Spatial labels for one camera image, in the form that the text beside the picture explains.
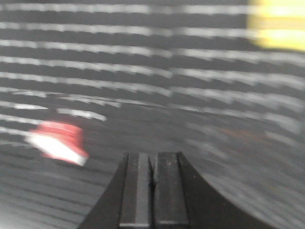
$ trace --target red and white object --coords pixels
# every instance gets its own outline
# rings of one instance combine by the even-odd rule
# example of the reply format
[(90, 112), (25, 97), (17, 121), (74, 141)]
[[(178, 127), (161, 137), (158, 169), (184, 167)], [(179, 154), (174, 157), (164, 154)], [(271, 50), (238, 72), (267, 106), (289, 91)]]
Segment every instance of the red and white object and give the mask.
[(82, 129), (65, 123), (46, 121), (31, 130), (25, 140), (40, 149), (44, 157), (83, 166), (89, 154), (82, 148)]

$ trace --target white line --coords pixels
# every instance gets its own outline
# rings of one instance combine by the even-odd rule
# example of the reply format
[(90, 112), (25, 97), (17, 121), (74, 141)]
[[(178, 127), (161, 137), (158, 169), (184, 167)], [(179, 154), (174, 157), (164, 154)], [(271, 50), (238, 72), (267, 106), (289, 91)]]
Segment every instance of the white line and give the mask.
[(39, 125), (42, 122), (42, 120), (39, 119), (22, 118), (6, 114), (0, 114), (0, 120), (3, 120), (5, 122), (28, 123), (33, 125)]
[(13, 146), (13, 147), (22, 146), (22, 147), (32, 148), (30, 144), (26, 144), (26, 143), (23, 143), (23, 142), (13, 142), (13, 141), (0, 140), (0, 146), (4, 146), (4, 145), (9, 145), (9, 146)]
[(29, 132), (27, 131), (10, 129), (3, 126), (0, 126), (0, 133), (9, 134), (9, 135), (21, 135), (21, 136), (29, 135)]
[(279, 134), (269, 132), (269, 131), (265, 131), (265, 135), (270, 139), (285, 143), (286, 145), (289, 145), (292, 147), (296, 147), (298, 145), (298, 143), (295, 140), (293, 140), (292, 138), (283, 136), (283, 135), (279, 135)]
[(117, 99), (109, 97), (99, 97), (99, 96), (89, 96), (89, 95), (80, 95), (80, 94), (70, 94), (66, 97), (60, 97), (60, 99), (69, 100), (69, 101), (78, 101), (86, 104), (94, 103), (99, 105), (112, 105), (117, 108), (121, 108), (122, 104), (131, 104), (131, 105), (144, 105), (144, 106), (160, 106), (159, 104), (154, 104), (150, 102), (145, 102), (141, 100), (130, 100), (130, 99)]
[(75, 68), (80, 70), (93, 70), (93, 71), (107, 71), (107, 72), (124, 72), (128, 74), (143, 74), (147, 76), (159, 75), (166, 78), (171, 78), (172, 73), (170, 71), (151, 68), (147, 66), (128, 65), (128, 64), (109, 64), (109, 63), (91, 63), (81, 61), (66, 61), (66, 60), (44, 60), (24, 57), (12, 57), (12, 56), (0, 56), (0, 62), (2, 63), (16, 63), (16, 64), (29, 64), (36, 66), (48, 66), (48, 67), (64, 67)]
[(54, 11), (85, 13), (139, 13), (139, 14), (171, 14), (168, 6), (125, 5), (125, 4), (52, 4), (52, 3), (15, 3), (4, 4), (2, 10), (10, 11)]
[(162, 49), (154, 49), (149, 47), (139, 46), (121, 46), (121, 45), (101, 45), (101, 44), (83, 44), (83, 43), (68, 43), (68, 42), (33, 42), (20, 40), (0, 40), (0, 46), (4, 47), (20, 47), (32, 49), (58, 49), (72, 50), (77, 52), (94, 52), (94, 53), (110, 53), (110, 54), (127, 54), (127, 55), (142, 55), (142, 56), (161, 56), (170, 58), (172, 52)]
[(181, 5), (152, 6), (124, 4), (52, 4), (52, 3), (14, 3), (3, 4), (0, 10), (9, 11), (54, 11), (54, 12), (85, 12), (85, 13), (138, 13), (138, 14), (201, 14), (201, 15), (239, 15), (254, 13), (256, 7), (247, 5)]
[(190, 37), (204, 37), (212, 39), (215, 37), (236, 39), (255, 39), (257, 38), (257, 33), (254, 31), (246, 29), (229, 29), (229, 28), (190, 28), (181, 27), (173, 29), (174, 35), (183, 35)]
[(79, 85), (88, 86), (94, 88), (109, 88), (112, 90), (125, 90), (132, 93), (143, 92), (147, 94), (162, 94), (165, 96), (171, 96), (172, 92), (168, 89), (161, 88), (158, 86), (152, 86), (143, 83), (123, 83), (123, 82), (112, 82), (103, 80), (87, 80), (80, 78), (66, 78), (66, 77), (52, 77), (46, 75), (33, 75), (33, 74), (21, 74), (21, 73), (5, 73), (0, 72), (0, 78), (12, 79), (12, 80), (25, 80), (25, 81), (36, 81), (54, 84), (68, 84), (68, 85)]
[(241, 82), (251, 86), (255, 86), (258, 83), (261, 83), (270, 87), (287, 86), (299, 91), (305, 90), (304, 78), (288, 74), (217, 71), (186, 68), (172, 68), (171, 72), (176, 75), (184, 75), (207, 82), (213, 80), (218, 80), (224, 83)]
[(302, 112), (305, 108), (305, 102), (303, 100), (281, 94), (262, 94), (185, 87), (171, 87), (170, 90), (174, 93), (185, 94), (200, 99), (215, 99), (227, 104), (232, 104), (233, 102), (239, 102), (247, 106), (259, 104), (271, 109), (278, 109), (281, 106), (298, 113)]
[(195, 106), (187, 106), (187, 105), (180, 105), (180, 104), (169, 104), (170, 107), (175, 109), (181, 109), (186, 111), (194, 111), (200, 113), (208, 113), (214, 115), (225, 115), (225, 116), (232, 116), (238, 118), (251, 118), (260, 121), (269, 121), (272, 123), (277, 124), (279, 127), (288, 130), (294, 134), (298, 134), (301, 131), (301, 123), (293, 118), (274, 114), (274, 113), (257, 113), (251, 111), (238, 111), (232, 109), (218, 109), (213, 107), (195, 107)]
[(172, 31), (162, 28), (127, 26), (127, 25), (84, 25), (84, 24), (50, 24), (50, 23), (15, 23), (0, 22), (0, 29), (11, 30), (40, 30), (58, 32), (87, 32), (87, 33), (106, 33), (106, 34), (127, 34), (142, 36), (172, 36)]
[(207, 61), (213, 59), (224, 61), (245, 61), (249, 63), (267, 62), (272, 64), (289, 63), (303, 67), (305, 55), (286, 52), (250, 52), (237, 50), (209, 50), (209, 49), (176, 49), (174, 55), (199, 58)]
[(47, 107), (33, 105), (33, 104), (19, 104), (0, 100), (0, 106), (6, 108), (14, 108), (16, 110), (48, 110)]
[(256, 7), (247, 5), (181, 5), (173, 7), (175, 14), (240, 15), (257, 12)]
[[(130, 99), (118, 99), (118, 98), (110, 98), (110, 97), (100, 97), (100, 96), (89, 96), (83, 94), (62, 94), (55, 92), (44, 92), (44, 91), (33, 91), (19, 88), (9, 88), (9, 87), (0, 87), (0, 93), (12, 93), (12, 94), (22, 94), (25, 96), (36, 96), (41, 98), (47, 98), (48, 95), (57, 94), (59, 95), (57, 99), (64, 99), (68, 101), (77, 101), (85, 104), (94, 103), (98, 105), (111, 105), (117, 108), (121, 108), (122, 104), (131, 104), (131, 105), (144, 105), (144, 106), (158, 106), (162, 107), (159, 104), (154, 104), (146, 101), (140, 100), (130, 100)], [(45, 109), (46, 107), (40, 107), (32, 104), (15, 104), (3, 101), (2, 106), (11, 107), (15, 109), (32, 109), (35, 107), (36, 109)]]
[(67, 109), (67, 108), (57, 108), (56, 112), (59, 114), (67, 114), (71, 116), (79, 116), (87, 119), (98, 119), (100, 121), (106, 121), (107, 118), (101, 114), (91, 112), (91, 111), (84, 111), (84, 110), (74, 110), (74, 109)]

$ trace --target yellow object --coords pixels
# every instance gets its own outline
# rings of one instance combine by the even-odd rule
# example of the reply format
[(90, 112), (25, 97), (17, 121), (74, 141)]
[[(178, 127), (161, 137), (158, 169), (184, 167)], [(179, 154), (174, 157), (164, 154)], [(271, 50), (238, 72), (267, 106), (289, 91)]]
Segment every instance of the yellow object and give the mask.
[(261, 47), (305, 51), (305, 0), (253, 0), (248, 29)]

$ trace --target dark gray background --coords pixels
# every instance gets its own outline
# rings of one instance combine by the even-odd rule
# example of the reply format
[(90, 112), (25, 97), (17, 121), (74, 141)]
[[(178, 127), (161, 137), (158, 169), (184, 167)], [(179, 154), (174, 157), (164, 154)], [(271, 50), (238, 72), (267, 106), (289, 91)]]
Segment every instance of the dark gray background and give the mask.
[[(244, 210), (305, 227), (305, 55), (252, 45), (245, 0), (0, 3), (2, 229), (76, 228), (127, 151), (183, 151)], [(84, 129), (84, 167), (24, 142), (42, 120)]]

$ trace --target black metal part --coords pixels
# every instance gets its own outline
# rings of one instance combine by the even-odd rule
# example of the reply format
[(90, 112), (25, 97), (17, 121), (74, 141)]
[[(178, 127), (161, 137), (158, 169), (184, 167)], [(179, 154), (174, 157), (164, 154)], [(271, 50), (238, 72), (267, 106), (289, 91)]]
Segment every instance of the black metal part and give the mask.
[(127, 154), (78, 229), (274, 229), (218, 193), (183, 153), (159, 153), (152, 183), (148, 156)]
[(152, 228), (152, 168), (145, 154), (129, 154), (121, 229)]
[(159, 153), (154, 171), (156, 229), (187, 229), (188, 217), (176, 153)]
[(250, 216), (209, 185), (178, 153), (190, 229), (274, 229)]
[(128, 155), (125, 155), (107, 189), (78, 229), (119, 227), (127, 163)]

